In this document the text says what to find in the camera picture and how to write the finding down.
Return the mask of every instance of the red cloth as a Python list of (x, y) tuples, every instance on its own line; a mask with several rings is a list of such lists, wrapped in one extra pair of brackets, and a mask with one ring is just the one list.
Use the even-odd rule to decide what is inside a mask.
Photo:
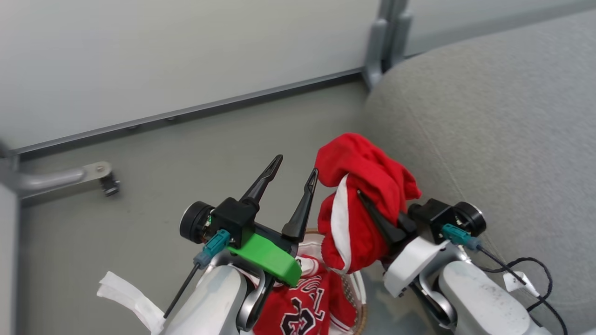
[(343, 294), (341, 277), (317, 259), (302, 257), (315, 260), (316, 269), (296, 288), (273, 289), (253, 328), (255, 335), (327, 335), (332, 323), (339, 329), (353, 327), (356, 309)]
[[(374, 222), (361, 203), (357, 190), (362, 190), (390, 222), (397, 222), (400, 211), (406, 211), (406, 201), (420, 198), (414, 177), (398, 162), (370, 143), (362, 135), (343, 134), (322, 147), (316, 155), (315, 167), (319, 180), (327, 187), (336, 187), (346, 175), (348, 222), (351, 263), (348, 273), (358, 271), (388, 251)], [(318, 230), (325, 235), (322, 244), (323, 261), (332, 268), (345, 265), (331, 233), (331, 214), (335, 193), (325, 199), (318, 218)]]

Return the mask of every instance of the gray fabric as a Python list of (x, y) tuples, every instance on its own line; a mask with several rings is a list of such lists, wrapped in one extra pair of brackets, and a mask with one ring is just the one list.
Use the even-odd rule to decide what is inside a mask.
[[(596, 11), (412, 58), (385, 75), (365, 117), (425, 198), (477, 205), (499, 257), (549, 266), (570, 334), (596, 326)], [(545, 293), (538, 266), (519, 269)], [(560, 334), (547, 309), (533, 314)]]

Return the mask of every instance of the black caster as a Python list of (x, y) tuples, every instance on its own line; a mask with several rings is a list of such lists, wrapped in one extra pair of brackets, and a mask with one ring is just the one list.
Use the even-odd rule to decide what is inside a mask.
[(100, 178), (101, 190), (106, 197), (113, 196), (120, 192), (120, 181), (116, 179), (113, 173)]

